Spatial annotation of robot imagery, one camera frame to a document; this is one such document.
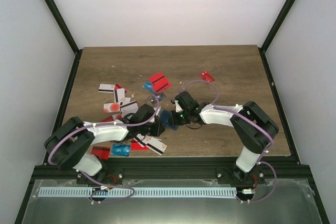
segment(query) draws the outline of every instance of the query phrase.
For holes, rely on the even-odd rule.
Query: white wall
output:
[[[285,0],[55,0],[84,46],[264,42]]]
[[[73,61],[44,0],[0,0],[0,223],[14,223]]]
[[[336,0],[297,0],[267,58],[300,158],[336,223]]]

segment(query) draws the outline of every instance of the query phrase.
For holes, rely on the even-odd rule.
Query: wooden tabletop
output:
[[[172,86],[164,91],[167,98],[161,106],[174,110],[170,99],[181,87],[199,80],[207,70],[220,91],[217,105],[231,106],[255,101],[279,126],[275,145],[269,155],[290,155],[279,114],[268,84],[258,48],[248,46],[170,46],[170,47],[89,47],[84,48],[72,87],[64,121],[78,116],[83,121],[98,122],[108,114],[105,103],[113,102],[113,94],[99,93],[99,84],[122,84],[127,97],[146,103],[150,92],[142,88],[148,78],[162,72]],[[195,83],[187,91],[199,103],[212,102],[213,87]],[[168,147],[169,156],[236,156],[243,145],[235,130],[222,125],[204,125],[199,130],[180,126],[177,131],[166,129],[159,137]],[[111,147],[107,142],[101,146]],[[151,150],[131,151],[130,156],[158,156]]]

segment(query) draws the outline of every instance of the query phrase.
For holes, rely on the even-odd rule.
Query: metal floor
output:
[[[313,192],[306,181],[278,179],[274,194],[255,204],[240,204],[236,199],[218,198],[131,198],[123,202],[92,205],[86,196],[39,197],[40,188],[55,186],[53,180],[37,180],[30,197],[24,224],[244,224],[244,223],[321,223]],[[215,182],[194,180],[186,184],[160,180],[128,182],[134,187],[218,187]],[[69,186],[69,182],[57,187]],[[258,186],[255,197],[260,198],[272,188],[272,182]]]

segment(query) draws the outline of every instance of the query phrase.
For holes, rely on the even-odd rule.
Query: white card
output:
[[[125,100],[125,89],[116,89],[114,91],[114,102],[121,103]]]
[[[101,93],[114,93],[114,87],[116,85],[112,85],[112,84],[101,84],[99,85],[99,89],[98,92]]]
[[[142,142],[152,151],[162,155],[164,151],[167,149],[167,145],[162,143],[159,139],[146,136]]]
[[[130,97],[124,97],[123,101],[120,103],[120,105],[126,105],[127,103],[131,102]]]
[[[123,117],[127,115],[128,113],[135,113],[136,111],[138,111],[138,109],[139,107],[138,107],[137,101],[133,101],[133,102],[120,106],[121,115]]]
[[[136,135],[135,138],[133,138],[141,147],[145,147],[146,145],[143,143],[143,140],[145,137],[141,134]]]

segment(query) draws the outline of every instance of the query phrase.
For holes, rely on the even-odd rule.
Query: purple cable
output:
[[[53,158],[53,155],[55,154],[55,152],[58,150],[58,148],[66,141],[68,140],[69,138],[71,138],[73,135],[76,135],[78,132],[81,132],[85,129],[89,129],[89,128],[92,128],[92,127],[99,127],[99,126],[108,126],[108,125],[112,125],[112,126],[127,126],[127,127],[134,127],[134,126],[140,126],[140,125],[143,125],[143,124],[146,124],[148,123],[150,120],[152,120],[157,111],[159,110],[159,99],[155,96],[155,95],[151,95],[149,96],[150,97],[154,97],[156,99],[156,110],[154,112],[154,114],[146,121],[142,122],[142,123],[134,123],[134,124],[123,124],[123,123],[115,123],[115,122],[106,122],[106,123],[96,123],[95,125],[94,124],[90,124],[90,125],[86,125],[86,126],[83,126],[81,128],[78,128],[76,130],[74,130],[73,132],[69,133],[66,137],[64,137],[61,141],[59,141],[59,143],[55,146],[54,149],[52,149],[52,151],[50,152],[49,154],[49,157],[48,157],[48,162],[50,165],[56,165],[51,159]]]
[[[274,192],[274,190],[275,190],[275,188],[276,188],[276,186],[277,186],[277,174],[276,174],[274,168],[273,168],[269,163],[267,163],[267,162],[265,162],[265,161],[260,161],[259,163],[260,163],[260,164],[267,165],[267,166],[272,170],[273,175],[274,175],[274,185],[273,185],[273,188],[272,188],[272,190],[269,192],[268,195],[266,195],[265,197],[263,197],[263,198],[261,198],[261,199],[257,199],[257,200],[254,200],[254,201],[250,201],[250,202],[249,202],[250,204],[251,204],[251,203],[258,203],[258,202],[261,202],[261,201],[267,199],[269,196],[272,195],[272,193]],[[238,196],[237,196],[237,200],[239,200],[240,202],[248,203],[248,201],[244,201],[244,200],[239,199]]]
[[[116,185],[109,185],[109,184],[103,184],[103,183],[100,183],[99,181],[96,181],[95,179],[93,179],[92,177],[90,177],[89,175],[87,175],[86,173],[82,172],[82,174],[87,177],[88,180],[94,182],[95,184],[97,185],[100,185],[100,186],[106,186],[108,188],[122,188],[122,189],[129,189],[129,190],[132,190],[132,193],[126,197],[123,197],[121,199],[116,199],[116,200],[112,200],[112,201],[101,201],[101,203],[114,203],[114,202],[120,202],[120,201],[124,201],[126,199],[129,199],[131,198],[134,194],[135,194],[135,189],[133,187],[129,187],[129,186],[116,186]],[[93,199],[92,197],[94,196],[94,194],[100,192],[100,191],[103,191],[103,190],[98,190],[98,191],[94,191],[91,195],[90,195],[90,200],[91,202],[93,202]]]

